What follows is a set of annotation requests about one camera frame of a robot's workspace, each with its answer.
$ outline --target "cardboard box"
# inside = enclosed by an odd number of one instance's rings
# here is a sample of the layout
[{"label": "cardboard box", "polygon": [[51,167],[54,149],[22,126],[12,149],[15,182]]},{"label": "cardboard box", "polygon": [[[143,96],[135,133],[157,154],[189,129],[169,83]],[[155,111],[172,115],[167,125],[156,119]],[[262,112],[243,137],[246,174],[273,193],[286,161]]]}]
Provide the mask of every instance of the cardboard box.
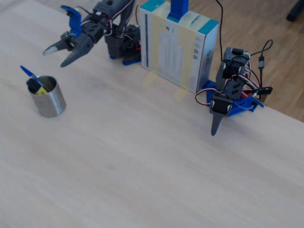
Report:
[{"label": "cardboard box", "polygon": [[196,93],[209,78],[219,23],[192,11],[177,20],[170,10],[163,0],[141,6],[142,67]]}]

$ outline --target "black cable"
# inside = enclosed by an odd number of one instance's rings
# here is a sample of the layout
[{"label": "black cable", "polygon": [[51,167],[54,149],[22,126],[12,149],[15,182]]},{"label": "black cable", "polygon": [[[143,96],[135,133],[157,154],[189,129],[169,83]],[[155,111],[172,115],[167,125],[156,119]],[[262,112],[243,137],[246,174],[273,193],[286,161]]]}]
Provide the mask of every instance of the black cable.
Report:
[{"label": "black cable", "polygon": [[222,13],[220,17],[220,26],[219,26],[219,45],[220,45],[220,60],[223,62],[223,47],[222,47],[222,24],[223,24],[223,15],[224,15],[224,8],[222,4],[219,2],[219,0],[215,0],[219,4],[219,6],[222,8]]},{"label": "black cable", "polygon": [[83,8],[82,6],[76,6],[76,8],[80,8],[83,11],[85,11],[87,14],[92,15],[92,13],[90,13],[89,11],[87,11],[85,8]]},{"label": "black cable", "polygon": [[232,63],[236,61],[234,61],[235,58],[243,58],[245,59],[246,61],[248,61],[248,59],[245,57],[245,56],[234,56],[232,59],[231,59],[231,68],[233,70],[233,73],[235,73],[237,75],[237,77],[242,81],[244,82],[247,86],[249,86],[252,90],[255,90],[256,88],[254,88],[250,83],[248,83],[246,80],[244,80],[243,78],[239,77],[239,73],[236,72],[236,70],[234,69],[234,67],[232,66]]},{"label": "black cable", "polygon": [[[269,42],[271,42],[270,46],[269,46],[268,48],[265,49],[265,47],[267,46],[267,44],[268,44]],[[264,45],[264,47],[263,47],[263,49],[262,49],[261,51],[255,52],[255,53],[251,54],[251,56],[254,56],[254,55],[259,54],[259,53],[262,53],[261,56],[263,56],[264,51],[269,50],[269,49],[272,47],[273,43],[274,43],[274,41],[273,41],[272,39],[268,40],[268,41],[265,43],[265,45]]]},{"label": "black cable", "polygon": [[262,86],[263,86],[263,70],[262,69],[260,69],[260,85],[261,85],[261,88],[262,88]]},{"label": "black cable", "polygon": [[[136,19],[137,25],[139,25],[138,19],[137,19],[137,7],[138,7],[138,6],[140,6],[140,4],[137,4],[137,5],[136,5],[136,8],[135,8],[135,19]],[[133,32],[135,32],[136,30],[139,30],[139,28],[140,28],[140,26],[138,26],[138,27],[137,27],[136,29],[134,29],[134,30],[125,31],[124,34],[133,33]]]},{"label": "black cable", "polygon": [[232,68],[232,70],[233,70],[233,73],[235,73],[237,76],[238,76],[238,73],[236,72],[236,70],[233,68],[233,66],[232,66],[232,63],[233,62],[235,62],[236,63],[236,61],[234,61],[234,59],[235,58],[243,58],[243,59],[245,59],[246,60],[246,62],[248,61],[248,59],[245,57],[245,56],[234,56],[232,59],[231,59],[231,68]]}]

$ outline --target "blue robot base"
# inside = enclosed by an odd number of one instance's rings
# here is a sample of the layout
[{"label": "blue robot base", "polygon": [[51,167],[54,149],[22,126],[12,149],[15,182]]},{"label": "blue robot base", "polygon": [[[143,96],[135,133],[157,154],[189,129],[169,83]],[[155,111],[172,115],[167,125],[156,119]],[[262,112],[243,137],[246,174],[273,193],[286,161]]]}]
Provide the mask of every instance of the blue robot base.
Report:
[{"label": "blue robot base", "polygon": [[[205,85],[203,86],[202,89],[209,89],[209,88],[216,88],[216,83],[208,80]],[[215,91],[209,90],[207,91],[207,103],[210,103],[212,100],[213,95],[215,94]],[[232,110],[230,112],[229,117],[237,115],[239,113],[245,112],[245,111],[251,111],[254,112],[255,109],[257,108],[257,105],[261,106],[264,108],[264,104],[255,99],[252,96],[246,97],[246,98],[241,98],[239,100],[235,100],[233,102]]]},{"label": "blue robot base", "polygon": [[128,66],[128,65],[132,65],[134,63],[139,63],[142,61],[142,58],[139,58],[139,59],[136,59],[136,60],[133,60],[133,61],[130,61],[130,62],[124,62],[123,61],[123,65],[124,66]]}]

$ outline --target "white tabletop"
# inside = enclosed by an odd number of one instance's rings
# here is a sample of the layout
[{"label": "white tabletop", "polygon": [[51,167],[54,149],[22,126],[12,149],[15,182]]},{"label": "white tabletop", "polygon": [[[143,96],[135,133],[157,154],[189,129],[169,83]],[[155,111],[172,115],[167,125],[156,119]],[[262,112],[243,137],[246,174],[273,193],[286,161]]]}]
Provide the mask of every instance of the white tabletop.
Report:
[{"label": "white tabletop", "polygon": [[[42,52],[68,17],[28,1],[0,17],[1,228],[303,228],[304,124],[270,108],[223,120],[178,86],[110,60]],[[67,108],[40,116],[24,65]]]}]

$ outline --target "cylindrical metal container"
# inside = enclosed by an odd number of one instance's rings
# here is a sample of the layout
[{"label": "cylindrical metal container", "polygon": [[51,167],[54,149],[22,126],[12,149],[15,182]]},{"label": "cylindrical metal container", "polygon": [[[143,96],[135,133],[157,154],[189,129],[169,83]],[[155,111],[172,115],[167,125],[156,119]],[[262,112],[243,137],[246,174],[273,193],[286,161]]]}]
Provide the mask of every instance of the cylindrical metal container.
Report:
[{"label": "cylindrical metal container", "polygon": [[66,102],[55,78],[51,76],[40,76],[40,81],[49,91],[44,95],[37,95],[29,90],[39,113],[44,117],[55,117],[63,113]]}]

